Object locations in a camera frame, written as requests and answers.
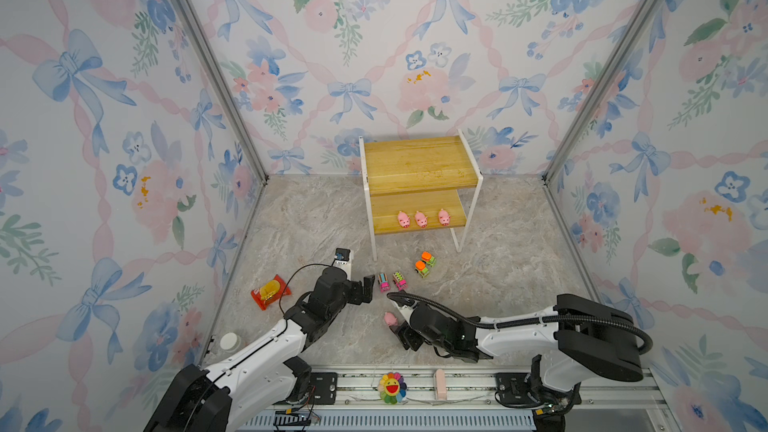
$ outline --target toy car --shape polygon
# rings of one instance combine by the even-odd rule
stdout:
[[[422,277],[426,277],[427,275],[429,275],[429,269],[427,268],[427,264],[425,264],[423,261],[418,261],[416,263],[416,271]]]
[[[379,274],[379,288],[382,292],[389,291],[389,280],[387,280],[386,274],[384,272]]]
[[[429,252],[422,252],[422,260],[429,266],[432,267],[435,265],[435,256],[430,254]]]
[[[395,272],[392,276],[394,277],[397,290],[401,291],[408,288],[408,283],[406,282],[406,278],[403,277],[400,272]]]

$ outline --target sunflower plush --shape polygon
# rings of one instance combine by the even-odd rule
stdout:
[[[379,397],[385,404],[396,405],[406,396],[408,386],[398,372],[384,374],[379,380]]]

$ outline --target marble floor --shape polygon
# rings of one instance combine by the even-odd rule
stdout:
[[[462,191],[465,204],[472,192]],[[330,264],[336,247],[354,251],[353,280],[378,272],[391,278],[401,271],[408,292],[431,297],[468,317],[534,312],[554,304],[564,292],[587,297],[538,178],[486,177],[470,227],[461,254],[449,230],[379,235],[379,260],[374,262],[360,177],[272,176],[214,334],[233,331],[245,341],[261,336],[280,319],[280,310],[272,304],[262,312],[250,291],[275,274],[287,280],[304,264]],[[413,269],[424,250],[437,257],[427,278]],[[321,271],[308,267],[295,276],[290,284],[293,295],[283,299],[283,308],[313,288]],[[418,352],[404,350],[383,321],[387,311],[395,309],[376,288],[373,302],[347,305],[321,340],[300,356],[312,365],[463,364],[438,358],[428,346]],[[521,350],[482,364],[529,366],[536,353]],[[204,362],[225,357],[214,347]]]

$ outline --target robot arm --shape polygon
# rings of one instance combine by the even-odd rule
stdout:
[[[572,294],[559,295],[553,307],[507,318],[466,318],[405,292],[390,292],[387,297],[406,320],[396,330],[406,350],[427,342],[452,357],[477,362],[514,350],[549,349],[534,358],[532,372],[520,384],[522,393],[517,395],[529,400],[516,403],[513,394],[502,393],[502,399],[510,396],[508,404],[499,400],[507,406],[562,402],[575,396],[574,386],[594,377],[642,380],[640,354],[652,346],[650,337],[633,326],[625,312]],[[644,340],[640,348],[636,336]]]
[[[328,330],[347,304],[372,300],[374,276],[352,282],[351,266],[351,251],[338,248],[315,289],[270,331],[206,370],[194,365],[181,370],[144,432],[233,432],[276,402],[306,399],[312,369],[298,354]]]

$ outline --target green leaf pattern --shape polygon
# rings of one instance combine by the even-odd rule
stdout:
[[[8,259],[6,265],[14,274],[20,273],[25,268],[30,275],[39,275],[40,280],[48,281],[52,286],[54,281],[62,280],[58,273],[50,265],[51,257],[58,252],[49,252],[47,248],[35,250],[37,246],[45,244],[42,232],[36,231],[41,226],[36,222],[30,222],[24,226],[17,226],[22,216],[14,214],[5,219],[0,228],[0,256]]]

